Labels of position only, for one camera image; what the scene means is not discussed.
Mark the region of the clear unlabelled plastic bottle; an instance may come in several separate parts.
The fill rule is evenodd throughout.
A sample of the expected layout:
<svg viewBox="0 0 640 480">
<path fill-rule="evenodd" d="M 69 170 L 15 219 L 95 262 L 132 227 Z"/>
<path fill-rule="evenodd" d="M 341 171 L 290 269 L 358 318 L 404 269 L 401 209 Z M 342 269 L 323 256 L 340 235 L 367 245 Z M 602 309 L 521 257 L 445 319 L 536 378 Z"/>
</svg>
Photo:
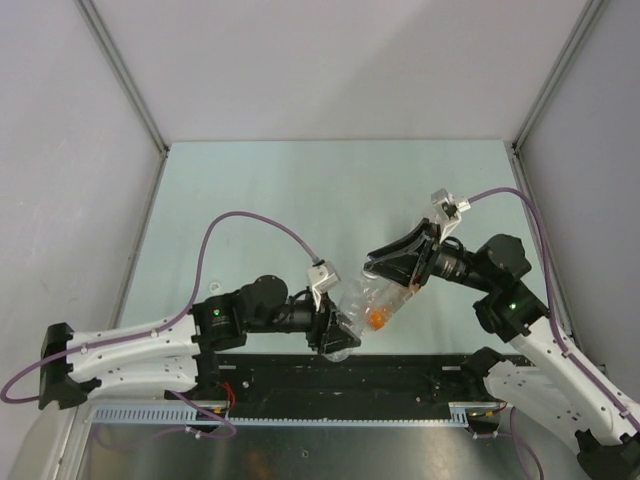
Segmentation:
<svg viewBox="0 0 640 480">
<path fill-rule="evenodd" d="M 367 325 L 366 313 L 374 295 L 393 282 L 384 278 L 375 280 L 364 277 L 362 273 L 347 283 L 345 291 L 338 304 L 338 309 L 348 318 L 351 330 L 362 338 L 376 332 Z M 332 355 L 324 355 L 332 362 L 341 362 L 350 356 L 354 349 L 345 350 Z"/>
</svg>

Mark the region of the orange label tea bottle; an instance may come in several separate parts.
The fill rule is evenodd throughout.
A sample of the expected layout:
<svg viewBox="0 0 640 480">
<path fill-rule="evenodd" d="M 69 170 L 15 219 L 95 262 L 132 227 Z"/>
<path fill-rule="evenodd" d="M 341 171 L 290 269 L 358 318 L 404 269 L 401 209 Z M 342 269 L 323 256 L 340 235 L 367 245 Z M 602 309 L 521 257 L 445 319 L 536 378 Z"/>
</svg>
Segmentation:
<svg viewBox="0 0 640 480">
<path fill-rule="evenodd" d="M 382 329 L 420 289 L 420 286 L 405 288 L 394 283 L 386 286 L 369 304 L 367 325 L 374 331 Z"/>
</svg>

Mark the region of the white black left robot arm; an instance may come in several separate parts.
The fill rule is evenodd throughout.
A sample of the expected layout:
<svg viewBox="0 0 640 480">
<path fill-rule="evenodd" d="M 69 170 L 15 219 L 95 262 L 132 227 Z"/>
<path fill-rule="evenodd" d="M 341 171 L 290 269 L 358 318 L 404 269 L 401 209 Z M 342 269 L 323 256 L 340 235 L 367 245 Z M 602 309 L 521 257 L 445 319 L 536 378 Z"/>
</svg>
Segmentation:
<svg viewBox="0 0 640 480">
<path fill-rule="evenodd" d="M 60 409 L 106 393 L 166 395 L 176 390 L 207 400 L 221 387 L 216 353 L 239 348 L 250 334 L 304 334 L 318 355 L 356 348 L 361 341 L 346 316 L 323 293 L 291 296 L 286 283 L 265 275 L 227 294 L 194 304 L 168 320 L 81 333 L 67 323 L 48 327 L 41 349 L 38 407 Z"/>
</svg>

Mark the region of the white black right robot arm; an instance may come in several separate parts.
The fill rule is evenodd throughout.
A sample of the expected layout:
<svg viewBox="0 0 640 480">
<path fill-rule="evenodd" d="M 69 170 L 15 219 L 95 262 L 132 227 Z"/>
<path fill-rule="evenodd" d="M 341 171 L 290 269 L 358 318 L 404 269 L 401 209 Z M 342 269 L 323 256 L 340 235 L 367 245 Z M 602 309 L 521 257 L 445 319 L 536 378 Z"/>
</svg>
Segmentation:
<svg viewBox="0 0 640 480">
<path fill-rule="evenodd" d="M 432 277 L 484 292 L 473 305 L 482 328 L 537 369 L 528 374 L 484 347 L 467 359 L 463 393 L 473 401 L 504 400 L 562 441 L 592 479 L 639 476 L 639 404 L 624 394 L 550 318 L 523 283 L 531 269 L 522 241 L 497 234 L 477 251 L 441 240 L 422 220 L 409 234 L 368 253 L 365 271 L 402 287 Z"/>
</svg>

